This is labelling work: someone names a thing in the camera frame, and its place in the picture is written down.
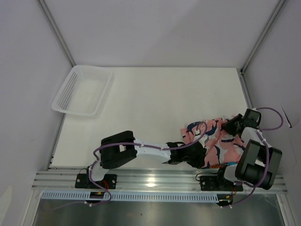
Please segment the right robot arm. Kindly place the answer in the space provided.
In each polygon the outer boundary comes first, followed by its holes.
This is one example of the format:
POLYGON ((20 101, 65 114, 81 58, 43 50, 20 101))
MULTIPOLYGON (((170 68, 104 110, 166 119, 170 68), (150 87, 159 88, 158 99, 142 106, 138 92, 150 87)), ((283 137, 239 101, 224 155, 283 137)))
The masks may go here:
POLYGON ((222 124, 222 130, 237 135, 246 147, 234 165, 226 165, 218 170, 215 186, 225 190, 231 184, 245 184, 252 188, 269 190, 276 178, 282 158, 282 151, 271 146, 259 129, 261 113, 247 109, 244 115, 237 115, 222 124))

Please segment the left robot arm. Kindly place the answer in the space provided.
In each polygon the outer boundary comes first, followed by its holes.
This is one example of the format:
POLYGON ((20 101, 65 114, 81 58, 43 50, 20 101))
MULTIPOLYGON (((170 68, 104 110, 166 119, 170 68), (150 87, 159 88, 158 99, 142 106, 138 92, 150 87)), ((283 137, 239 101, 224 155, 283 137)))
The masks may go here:
POLYGON ((91 188, 98 188, 109 170, 120 168, 137 158, 169 165, 185 162, 194 168, 201 168, 205 164, 207 139, 205 132, 198 132, 197 138, 188 144, 167 142, 157 145, 135 138, 130 130, 106 137, 93 152, 96 160, 88 168, 85 182, 91 188))

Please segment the blue orange patterned shorts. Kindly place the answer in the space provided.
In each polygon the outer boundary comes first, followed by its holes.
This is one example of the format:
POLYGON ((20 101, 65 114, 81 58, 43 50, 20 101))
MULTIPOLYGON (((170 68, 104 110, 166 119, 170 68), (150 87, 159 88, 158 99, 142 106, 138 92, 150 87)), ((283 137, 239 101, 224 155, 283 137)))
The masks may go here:
POLYGON ((228 162, 228 163, 219 163, 219 164, 215 164, 215 165, 210 165, 209 163, 207 163, 207 165, 202 167, 201 169, 215 169, 215 168, 222 168, 222 167, 236 165, 236 164, 237 164, 237 162, 235 162, 235 161, 228 162))

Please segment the pink star patterned shorts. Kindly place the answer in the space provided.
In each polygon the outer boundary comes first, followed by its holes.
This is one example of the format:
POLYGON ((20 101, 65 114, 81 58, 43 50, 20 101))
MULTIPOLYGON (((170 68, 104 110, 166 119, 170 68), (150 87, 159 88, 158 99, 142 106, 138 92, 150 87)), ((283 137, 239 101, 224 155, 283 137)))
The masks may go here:
POLYGON ((200 125, 197 121, 181 129, 185 144, 197 140, 207 129, 204 137, 200 140, 206 149, 205 166, 207 163, 210 165, 232 161, 238 163, 245 150, 246 143, 239 136, 232 136, 221 129, 221 125, 227 121, 229 118, 226 117, 203 120, 206 125, 200 125))

